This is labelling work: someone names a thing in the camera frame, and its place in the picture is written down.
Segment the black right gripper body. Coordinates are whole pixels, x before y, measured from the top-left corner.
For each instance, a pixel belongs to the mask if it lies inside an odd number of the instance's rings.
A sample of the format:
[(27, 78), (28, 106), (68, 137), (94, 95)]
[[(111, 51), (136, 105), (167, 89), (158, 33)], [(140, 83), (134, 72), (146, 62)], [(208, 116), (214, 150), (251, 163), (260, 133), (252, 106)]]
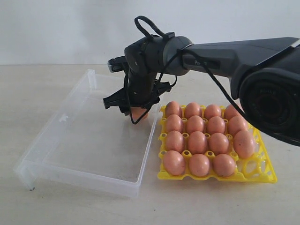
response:
[(170, 92), (176, 84), (161, 82), (156, 79), (157, 73), (137, 73), (133, 69), (128, 71), (127, 95), (130, 107), (151, 108), (159, 102), (159, 96)]

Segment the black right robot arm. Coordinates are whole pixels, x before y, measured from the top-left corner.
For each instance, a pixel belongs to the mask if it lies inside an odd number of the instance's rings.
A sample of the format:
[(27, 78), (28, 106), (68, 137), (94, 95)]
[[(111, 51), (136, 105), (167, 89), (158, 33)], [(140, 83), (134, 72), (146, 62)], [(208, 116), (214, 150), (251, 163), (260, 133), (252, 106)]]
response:
[(104, 98), (105, 108), (149, 110), (172, 85), (163, 74), (193, 70), (230, 81), (228, 101), (239, 100), (241, 115), (255, 128), (285, 143), (300, 143), (300, 40), (280, 37), (193, 44), (173, 33), (144, 37), (108, 61), (111, 72), (125, 72), (124, 86)]

